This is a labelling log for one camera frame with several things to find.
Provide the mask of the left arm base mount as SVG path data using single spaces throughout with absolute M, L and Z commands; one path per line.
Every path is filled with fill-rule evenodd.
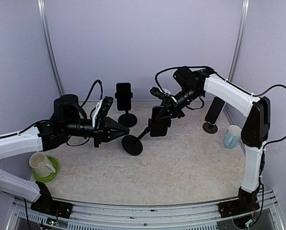
M 31 203 L 31 210 L 58 218 L 69 219 L 73 205 L 68 202 L 54 200 L 44 183 L 39 181 L 36 181 L 35 183 L 40 189 L 40 197 Z

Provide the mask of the black pole phone stand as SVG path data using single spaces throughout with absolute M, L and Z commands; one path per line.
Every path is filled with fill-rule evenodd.
M 133 127 L 137 124 L 137 117 L 129 111 L 124 111 L 124 114 L 119 116 L 118 123 L 126 127 Z
M 138 136 L 135 137 L 133 135 L 126 135 L 122 138 L 121 144 L 123 149 L 132 156 L 138 156 L 143 151 L 143 145 L 141 143 L 141 139 L 151 131 L 152 127 L 152 119 L 148 119 L 148 126 L 144 129 L 144 131 Z

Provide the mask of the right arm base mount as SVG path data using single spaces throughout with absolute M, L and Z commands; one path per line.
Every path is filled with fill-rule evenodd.
M 238 199 L 220 202 L 218 204 L 221 218 L 232 217 L 258 210 L 260 208 L 257 199 L 259 190 L 260 188 L 258 187 L 256 190 L 249 193 L 240 187 L 238 192 Z

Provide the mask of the folding plate phone stand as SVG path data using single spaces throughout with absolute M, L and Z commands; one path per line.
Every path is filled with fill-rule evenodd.
M 211 124 L 209 122 L 203 123 L 203 130 L 209 134 L 215 134 L 218 131 L 218 127 L 216 124 Z

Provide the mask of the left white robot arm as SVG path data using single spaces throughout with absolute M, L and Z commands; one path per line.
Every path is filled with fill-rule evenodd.
M 0 160 L 26 153 L 45 152 L 67 143 L 70 137 L 92 138 L 97 148 L 129 134 L 130 130 L 108 117 L 112 97 L 102 97 L 94 114 L 88 118 L 78 96 L 65 94 L 54 100 L 50 119 L 40 120 L 24 130 L 0 136 Z M 52 213 L 56 201 L 42 182 L 30 182 L 0 168 L 0 191 L 37 202 L 46 213 Z

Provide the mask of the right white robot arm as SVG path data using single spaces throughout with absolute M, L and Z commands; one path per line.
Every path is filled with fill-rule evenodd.
M 270 100 L 265 93 L 255 95 L 221 77 L 208 66 L 173 67 L 173 78 L 180 85 L 176 95 L 167 93 L 161 85 L 150 93 L 162 100 L 163 108 L 156 116 L 158 121 L 182 118 L 183 108 L 198 97 L 212 94 L 234 107 L 246 118 L 241 130 L 241 140 L 245 147 L 245 173 L 241 190 L 253 193 L 259 186 L 263 171 L 262 158 L 265 147 L 276 141 L 268 141 L 270 130 Z

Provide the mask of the black smartphone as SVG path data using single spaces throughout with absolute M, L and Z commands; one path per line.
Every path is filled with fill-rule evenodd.
M 117 83 L 115 98 L 118 111 L 130 111 L 132 98 L 131 84 L 129 82 Z
M 167 135 L 168 128 L 171 126 L 171 120 L 165 119 L 157 121 L 156 116 L 159 114 L 163 106 L 154 106 L 152 108 L 151 122 L 150 122 L 150 136 L 164 137 Z
M 209 107 L 209 110 L 205 116 L 205 121 L 211 125 L 215 125 L 222 113 L 222 110 L 226 102 L 222 99 L 215 97 Z

